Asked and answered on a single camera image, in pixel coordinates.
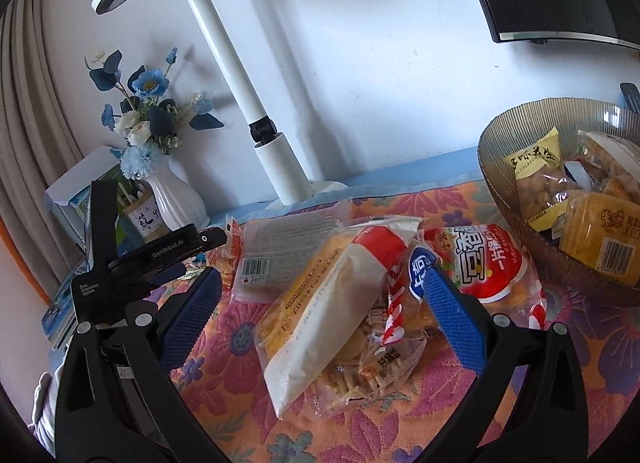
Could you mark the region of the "yellow bread slice pack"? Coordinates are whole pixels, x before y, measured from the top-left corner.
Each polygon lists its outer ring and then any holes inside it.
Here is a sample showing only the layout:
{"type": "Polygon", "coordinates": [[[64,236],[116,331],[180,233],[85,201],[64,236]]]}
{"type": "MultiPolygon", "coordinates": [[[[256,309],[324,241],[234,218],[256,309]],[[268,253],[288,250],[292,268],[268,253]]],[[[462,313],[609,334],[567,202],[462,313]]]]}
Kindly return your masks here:
{"type": "Polygon", "coordinates": [[[639,205],[599,192],[577,191],[564,214],[560,249],[620,283],[639,283],[639,205]]]}

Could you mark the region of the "beige paper snack bag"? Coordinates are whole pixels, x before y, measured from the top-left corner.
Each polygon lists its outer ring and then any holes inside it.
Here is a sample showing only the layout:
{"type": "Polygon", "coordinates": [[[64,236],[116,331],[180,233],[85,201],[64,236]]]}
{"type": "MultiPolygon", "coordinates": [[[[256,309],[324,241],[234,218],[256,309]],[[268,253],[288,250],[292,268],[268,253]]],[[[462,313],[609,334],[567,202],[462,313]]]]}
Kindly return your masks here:
{"type": "Polygon", "coordinates": [[[392,217],[333,233],[253,330],[273,411],[283,417],[383,295],[419,220],[392,217]]]}

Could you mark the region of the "yellow peanut snack bag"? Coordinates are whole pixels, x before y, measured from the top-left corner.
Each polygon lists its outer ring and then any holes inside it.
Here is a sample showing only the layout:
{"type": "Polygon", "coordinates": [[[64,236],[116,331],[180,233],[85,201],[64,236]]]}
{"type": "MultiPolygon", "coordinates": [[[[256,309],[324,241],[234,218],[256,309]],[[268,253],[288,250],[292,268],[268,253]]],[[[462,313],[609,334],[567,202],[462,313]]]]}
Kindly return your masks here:
{"type": "Polygon", "coordinates": [[[535,143],[503,159],[514,175],[522,218],[536,232],[552,229],[566,212],[578,184],[566,175],[559,131],[553,127],[535,143]]]}

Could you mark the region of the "orange pastry snack pack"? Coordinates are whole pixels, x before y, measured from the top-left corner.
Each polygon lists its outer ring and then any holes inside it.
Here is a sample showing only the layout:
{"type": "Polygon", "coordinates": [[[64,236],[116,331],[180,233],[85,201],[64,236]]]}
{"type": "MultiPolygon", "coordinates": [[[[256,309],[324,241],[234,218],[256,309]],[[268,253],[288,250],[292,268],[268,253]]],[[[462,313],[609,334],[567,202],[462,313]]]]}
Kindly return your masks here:
{"type": "Polygon", "coordinates": [[[593,180],[594,189],[639,203],[639,147],[629,140],[600,131],[577,131],[578,160],[593,180]]]}

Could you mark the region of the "stack of books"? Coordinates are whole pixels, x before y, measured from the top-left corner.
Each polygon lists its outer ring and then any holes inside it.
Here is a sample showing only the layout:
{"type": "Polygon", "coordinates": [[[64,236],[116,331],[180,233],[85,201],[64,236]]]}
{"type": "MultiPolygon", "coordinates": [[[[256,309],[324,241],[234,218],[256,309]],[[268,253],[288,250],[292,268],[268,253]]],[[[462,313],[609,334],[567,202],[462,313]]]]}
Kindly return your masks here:
{"type": "Polygon", "coordinates": [[[65,349],[74,334],[78,322],[73,303],[72,281],[76,275],[83,275],[88,271],[88,261],[81,261],[66,275],[41,318],[43,334],[54,349],[65,349]]]}

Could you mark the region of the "brown pen holder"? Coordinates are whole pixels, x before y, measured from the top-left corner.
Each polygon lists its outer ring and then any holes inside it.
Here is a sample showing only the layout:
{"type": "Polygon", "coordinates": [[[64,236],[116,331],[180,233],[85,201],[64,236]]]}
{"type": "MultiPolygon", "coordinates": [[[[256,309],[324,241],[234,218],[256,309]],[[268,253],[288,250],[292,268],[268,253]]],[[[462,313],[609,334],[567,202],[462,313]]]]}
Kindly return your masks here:
{"type": "Polygon", "coordinates": [[[168,228],[146,184],[119,181],[117,204],[122,225],[134,246],[142,246],[167,235],[168,228]]]}

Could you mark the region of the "white ribbed vase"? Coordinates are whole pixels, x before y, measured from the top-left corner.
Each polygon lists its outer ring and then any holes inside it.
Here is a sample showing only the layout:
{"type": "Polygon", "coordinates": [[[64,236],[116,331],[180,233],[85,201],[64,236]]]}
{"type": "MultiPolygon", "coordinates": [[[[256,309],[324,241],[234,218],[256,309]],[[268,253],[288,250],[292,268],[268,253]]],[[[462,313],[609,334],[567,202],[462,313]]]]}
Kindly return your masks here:
{"type": "Polygon", "coordinates": [[[160,157],[144,180],[152,189],[160,217],[171,231],[187,224],[194,224],[198,229],[209,225],[201,195],[170,169],[168,155],[160,157]]]}

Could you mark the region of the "small orange pork-floss cake pack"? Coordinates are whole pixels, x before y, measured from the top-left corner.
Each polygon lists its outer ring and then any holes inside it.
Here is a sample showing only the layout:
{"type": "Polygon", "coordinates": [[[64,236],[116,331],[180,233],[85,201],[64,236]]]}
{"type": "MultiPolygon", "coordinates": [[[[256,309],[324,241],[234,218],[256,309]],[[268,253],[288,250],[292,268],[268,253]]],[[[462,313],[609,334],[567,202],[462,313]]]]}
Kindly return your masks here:
{"type": "Polygon", "coordinates": [[[231,216],[227,216],[222,230],[226,232],[227,242],[205,254],[205,266],[215,268],[220,273],[222,290],[224,293],[229,293],[242,255],[243,230],[231,216]]]}

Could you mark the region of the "ribbed glass bowl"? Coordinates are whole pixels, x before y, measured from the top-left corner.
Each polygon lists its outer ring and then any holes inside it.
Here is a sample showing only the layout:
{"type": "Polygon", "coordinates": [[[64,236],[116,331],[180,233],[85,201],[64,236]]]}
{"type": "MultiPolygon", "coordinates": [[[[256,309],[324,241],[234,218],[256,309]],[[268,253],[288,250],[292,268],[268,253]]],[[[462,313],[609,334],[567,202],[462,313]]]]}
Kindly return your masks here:
{"type": "Polygon", "coordinates": [[[592,301],[638,305],[638,113],[584,98],[527,102],[488,124],[477,155],[540,270],[592,301]]]}

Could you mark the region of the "red white rice cracker bag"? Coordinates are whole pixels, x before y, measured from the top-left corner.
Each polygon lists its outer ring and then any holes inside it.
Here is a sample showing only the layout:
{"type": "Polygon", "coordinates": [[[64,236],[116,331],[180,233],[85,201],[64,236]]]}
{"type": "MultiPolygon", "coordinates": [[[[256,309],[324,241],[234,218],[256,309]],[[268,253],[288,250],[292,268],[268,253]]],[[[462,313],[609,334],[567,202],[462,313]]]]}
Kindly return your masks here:
{"type": "Polygon", "coordinates": [[[547,301],[534,263],[498,224],[416,232],[407,261],[408,291],[420,301],[428,329],[436,327],[425,296],[425,270],[430,264],[442,268],[461,293],[475,297],[488,313],[503,313],[519,327],[544,327],[547,301]]]}

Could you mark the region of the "beige curtain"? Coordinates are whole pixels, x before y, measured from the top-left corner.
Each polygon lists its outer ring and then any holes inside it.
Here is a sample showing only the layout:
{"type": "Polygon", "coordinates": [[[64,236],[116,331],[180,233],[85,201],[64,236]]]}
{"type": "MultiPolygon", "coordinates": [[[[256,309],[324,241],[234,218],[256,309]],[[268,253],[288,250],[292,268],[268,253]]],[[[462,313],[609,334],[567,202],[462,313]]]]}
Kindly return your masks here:
{"type": "Polygon", "coordinates": [[[1,15],[1,236],[43,301],[79,259],[46,190],[82,155],[54,88],[44,0],[10,0],[1,15]]]}

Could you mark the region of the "clear bag of crackers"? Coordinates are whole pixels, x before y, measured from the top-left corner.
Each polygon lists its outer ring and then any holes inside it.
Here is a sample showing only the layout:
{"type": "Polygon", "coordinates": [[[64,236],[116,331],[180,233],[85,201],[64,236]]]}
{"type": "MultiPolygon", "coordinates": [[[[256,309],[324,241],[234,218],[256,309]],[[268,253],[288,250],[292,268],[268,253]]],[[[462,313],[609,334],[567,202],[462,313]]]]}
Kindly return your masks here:
{"type": "Polygon", "coordinates": [[[384,339],[388,297],[383,293],[354,334],[311,384],[314,414],[322,419],[357,409],[398,391],[418,366],[427,336],[399,331],[384,339]]]}

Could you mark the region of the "cartoon biscuit stick pack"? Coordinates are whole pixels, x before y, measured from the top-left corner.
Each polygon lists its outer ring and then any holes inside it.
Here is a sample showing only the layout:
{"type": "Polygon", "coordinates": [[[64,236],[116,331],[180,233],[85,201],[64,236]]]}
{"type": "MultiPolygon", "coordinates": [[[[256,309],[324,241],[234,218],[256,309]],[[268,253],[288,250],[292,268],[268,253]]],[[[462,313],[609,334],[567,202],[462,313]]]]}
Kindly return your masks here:
{"type": "Polygon", "coordinates": [[[251,304],[271,304],[302,273],[330,235],[350,220],[348,200],[297,214],[248,222],[231,296],[251,304]]]}

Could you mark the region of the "blue artificial flowers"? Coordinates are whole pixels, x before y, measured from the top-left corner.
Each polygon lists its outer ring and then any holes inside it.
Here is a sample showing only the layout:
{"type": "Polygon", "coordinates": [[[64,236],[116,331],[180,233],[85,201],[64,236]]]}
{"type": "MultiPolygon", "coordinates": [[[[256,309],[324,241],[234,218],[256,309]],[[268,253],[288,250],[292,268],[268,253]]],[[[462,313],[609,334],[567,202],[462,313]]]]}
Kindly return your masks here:
{"type": "Polygon", "coordinates": [[[177,59],[178,49],[171,48],[163,67],[141,65],[129,77],[122,76],[122,53],[118,50],[85,62],[97,90],[122,96],[118,108],[104,105],[101,124],[126,141],[119,165],[127,179],[142,180],[155,174],[162,160],[180,148],[181,127],[195,131],[224,127],[213,113],[213,102],[204,94],[195,93],[184,103],[168,97],[169,73],[177,59]]]}

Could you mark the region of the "white desk lamp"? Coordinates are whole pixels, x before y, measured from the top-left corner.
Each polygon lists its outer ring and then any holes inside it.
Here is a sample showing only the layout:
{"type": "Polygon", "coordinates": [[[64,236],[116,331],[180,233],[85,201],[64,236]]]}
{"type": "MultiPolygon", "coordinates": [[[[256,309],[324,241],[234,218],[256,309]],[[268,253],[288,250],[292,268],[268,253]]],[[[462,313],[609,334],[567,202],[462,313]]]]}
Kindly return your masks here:
{"type": "MultiPolygon", "coordinates": [[[[127,0],[92,0],[91,7],[97,14],[104,14],[115,10],[125,1],[127,0]]],[[[308,179],[285,134],[277,130],[276,124],[262,105],[213,1],[186,1],[246,120],[250,137],[254,141],[255,153],[277,193],[277,203],[290,206],[305,202],[317,194],[344,190],[346,186],[339,181],[308,179]]]]}

